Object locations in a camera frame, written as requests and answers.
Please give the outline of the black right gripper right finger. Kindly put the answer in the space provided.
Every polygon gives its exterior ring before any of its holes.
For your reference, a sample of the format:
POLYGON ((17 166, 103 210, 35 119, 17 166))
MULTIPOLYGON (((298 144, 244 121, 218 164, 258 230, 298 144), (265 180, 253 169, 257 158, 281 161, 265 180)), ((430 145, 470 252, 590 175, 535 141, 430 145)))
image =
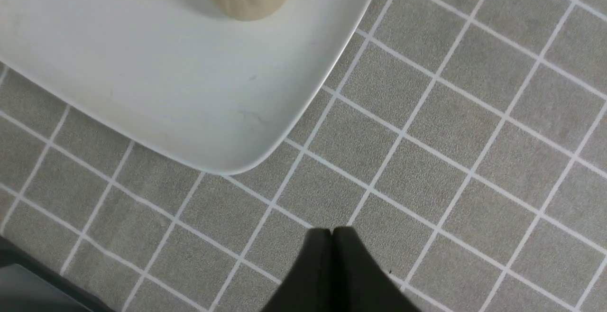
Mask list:
POLYGON ((332 232, 334 312, 418 312, 371 256, 351 226, 332 232))

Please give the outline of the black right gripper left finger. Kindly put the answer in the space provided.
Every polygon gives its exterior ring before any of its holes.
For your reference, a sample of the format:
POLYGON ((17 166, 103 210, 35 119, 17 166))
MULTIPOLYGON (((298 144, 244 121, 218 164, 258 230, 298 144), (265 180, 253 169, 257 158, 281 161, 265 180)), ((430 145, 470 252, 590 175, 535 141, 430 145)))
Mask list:
POLYGON ((293 266, 262 311, 328 312, 331 305, 331 263, 331 231, 309 229, 293 266))

